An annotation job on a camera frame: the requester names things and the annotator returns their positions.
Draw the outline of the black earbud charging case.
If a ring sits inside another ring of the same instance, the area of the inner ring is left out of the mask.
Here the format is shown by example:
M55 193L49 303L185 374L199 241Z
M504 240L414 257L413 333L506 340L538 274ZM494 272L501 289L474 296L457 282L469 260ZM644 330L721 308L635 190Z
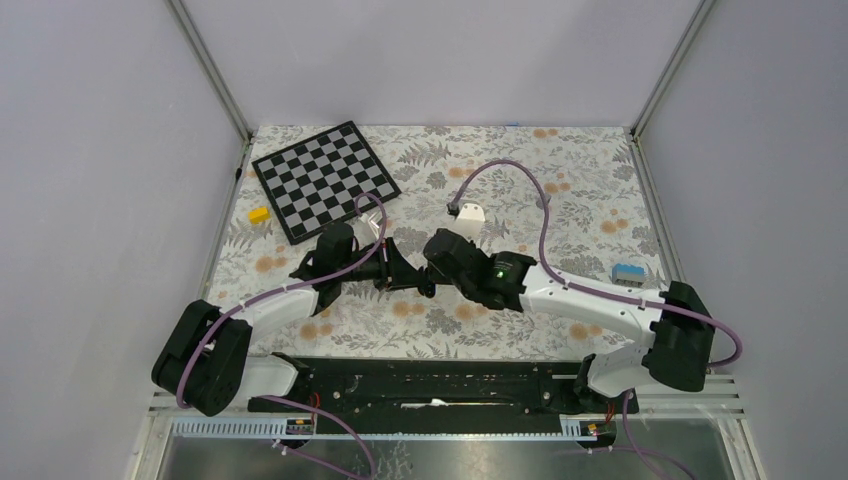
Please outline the black earbud charging case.
M423 271L420 293L427 298L433 298L436 294L436 284L427 270Z

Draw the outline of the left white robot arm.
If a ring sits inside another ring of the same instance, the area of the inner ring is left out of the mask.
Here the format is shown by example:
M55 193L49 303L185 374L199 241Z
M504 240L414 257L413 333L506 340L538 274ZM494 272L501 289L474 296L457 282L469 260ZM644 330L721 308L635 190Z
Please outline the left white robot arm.
M187 305L158 355L151 380L182 408L206 416L237 398L251 344L284 325L326 310L346 282L370 281L377 290L415 289L431 298L436 285L414 268L385 234L359 247L345 223L327 227L290 281L224 312L203 299Z

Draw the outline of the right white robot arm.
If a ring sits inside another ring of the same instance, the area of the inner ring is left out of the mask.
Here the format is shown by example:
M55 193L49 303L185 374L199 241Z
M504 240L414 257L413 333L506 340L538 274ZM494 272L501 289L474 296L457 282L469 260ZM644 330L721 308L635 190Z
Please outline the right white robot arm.
M573 386L575 402L597 412L612 398L645 385L703 390L715 329L706 315L684 307L686 284L668 290L633 289L551 271L514 252L485 254L471 241L440 228L423 256L435 282L451 284L490 310L546 313L600 326L629 344L587 356Z

